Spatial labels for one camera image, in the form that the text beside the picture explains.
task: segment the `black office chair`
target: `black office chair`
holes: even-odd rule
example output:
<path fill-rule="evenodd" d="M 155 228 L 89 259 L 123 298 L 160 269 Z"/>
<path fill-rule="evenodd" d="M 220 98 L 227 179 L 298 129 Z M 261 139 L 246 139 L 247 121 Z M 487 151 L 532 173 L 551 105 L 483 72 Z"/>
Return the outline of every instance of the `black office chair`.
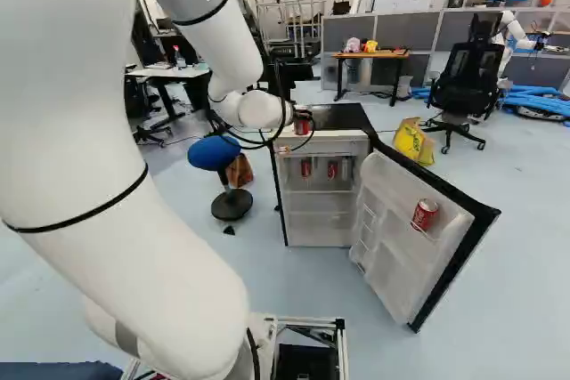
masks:
<path fill-rule="evenodd" d="M 427 107 L 443 110 L 442 120 L 426 122 L 425 133 L 445 131 L 442 153 L 449 152 L 452 133 L 476 141 L 478 150 L 486 141 L 469 133 L 468 116 L 486 120 L 499 98 L 497 75 L 504 46 L 477 41 L 455 44 L 441 76 L 432 78 Z"/>
<path fill-rule="evenodd" d="M 126 67 L 125 73 L 131 71 L 131 69 L 132 67 L 130 66 Z M 125 110 L 126 116 L 129 119 L 148 119 L 151 113 L 161 110 L 161 107 L 154 106 L 154 103 L 157 102 L 160 97 L 147 93 L 146 81 L 147 79 L 137 79 L 125 74 Z M 166 145 L 166 140 L 156 136 L 157 133 L 166 133 L 170 137 L 173 134 L 170 126 L 160 126 L 157 128 L 147 129 L 137 125 L 133 132 L 133 138 L 136 143 L 141 141 L 152 141 L 157 143 L 160 147 L 164 147 Z"/>

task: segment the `yellow bag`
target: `yellow bag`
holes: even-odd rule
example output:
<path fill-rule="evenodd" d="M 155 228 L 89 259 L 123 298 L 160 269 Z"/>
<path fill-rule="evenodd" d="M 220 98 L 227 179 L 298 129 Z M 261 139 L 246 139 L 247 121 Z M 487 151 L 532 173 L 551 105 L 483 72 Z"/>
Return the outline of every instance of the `yellow bag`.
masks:
<path fill-rule="evenodd" d="M 364 51 L 366 53 L 374 53 L 376 52 L 377 46 L 378 42 L 376 42 L 375 40 L 369 40 L 368 42 L 366 42 L 366 45 L 364 46 Z"/>
<path fill-rule="evenodd" d="M 394 148 L 420 165 L 432 165 L 434 141 L 419 128 L 419 117 L 408 117 L 400 123 L 394 136 Z"/>

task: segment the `table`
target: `table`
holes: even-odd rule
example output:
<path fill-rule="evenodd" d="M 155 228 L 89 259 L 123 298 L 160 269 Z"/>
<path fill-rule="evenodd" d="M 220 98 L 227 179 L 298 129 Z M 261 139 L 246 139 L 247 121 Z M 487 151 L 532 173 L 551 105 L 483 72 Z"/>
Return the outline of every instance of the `table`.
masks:
<path fill-rule="evenodd" d="M 342 64 L 345 60 L 361 60 L 364 58 L 372 58 L 374 60 L 396 60 L 394 89 L 392 90 L 392 97 L 390 98 L 390 107 L 394 107 L 398 92 L 398 83 L 400 82 L 400 74 L 402 73 L 402 61 L 409 57 L 410 53 L 407 49 L 383 49 L 375 53 L 333 53 L 332 58 L 336 58 L 338 60 L 337 96 L 335 97 L 335 101 L 340 100 L 346 92 L 346 90 L 342 89 Z"/>
<path fill-rule="evenodd" d="M 164 104 L 164 108 L 167 111 L 168 117 L 151 126 L 151 129 L 156 129 L 166 124 L 170 124 L 186 114 L 184 112 L 176 113 L 174 105 L 172 104 L 172 100 L 168 95 L 166 84 L 169 84 L 171 82 L 189 81 L 195 77 L 206 75 L 207 73 L 209 73 L 209 69 L 197 69 L 193 66 L 189 66 L 186 69 L 178 69 L 177 67 L 172 67 L 171 69 L 145 68 L 133 70 L 129 73 L 126 73 L 126 77 L 149 77 L 152 79 L 153 83 L 159 90 L 160 99 Z"/>

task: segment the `coca-cola can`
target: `coca-cola can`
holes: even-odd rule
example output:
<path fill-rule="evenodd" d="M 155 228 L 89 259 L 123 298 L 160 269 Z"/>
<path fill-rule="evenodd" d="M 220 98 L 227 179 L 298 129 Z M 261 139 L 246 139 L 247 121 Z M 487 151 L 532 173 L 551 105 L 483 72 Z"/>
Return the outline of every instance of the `coca-cola can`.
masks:
<path fill-rule="evenodd" d="M 306 117 L 295 117 L 293 126 L 296 135 L 307 135 L 311 131 L 311 121 Z"/>
<path fill-rule="evenodd" d="M 338 162 L 336 160 L 330 160 L 329 165 L 327 167 L 327 176 L 329 180 L 334 180 L 337 178 L 338 174 Z"/>
<path fill-rule="evenodd" d="M 411 226 L 415 230 L 428 231 L 434 224 L 439 206 L 431 199 L 420 199 L 411 218 Z"/>
<path fill-rule="evenodd" d="M 301 160 L 301 176 L 303 178 L 309 178 L 311 172 L 313 171 L 313 163 L 310 158 Z"/>

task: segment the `open fridge door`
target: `open fridge door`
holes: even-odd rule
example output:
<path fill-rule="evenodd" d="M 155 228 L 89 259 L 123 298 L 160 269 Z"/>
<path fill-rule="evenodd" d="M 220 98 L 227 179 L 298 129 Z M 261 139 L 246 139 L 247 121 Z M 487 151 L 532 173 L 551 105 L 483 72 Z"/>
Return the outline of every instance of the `open fridge door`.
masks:
<path fill-rule="evenodd" d="M 417 333 L 501 212 L 387 145 L 374 146 L 362 162 L 350 258 L 396 322 Z M 437 213 L 422 230 L 412 218 L 425 198 Z"/>

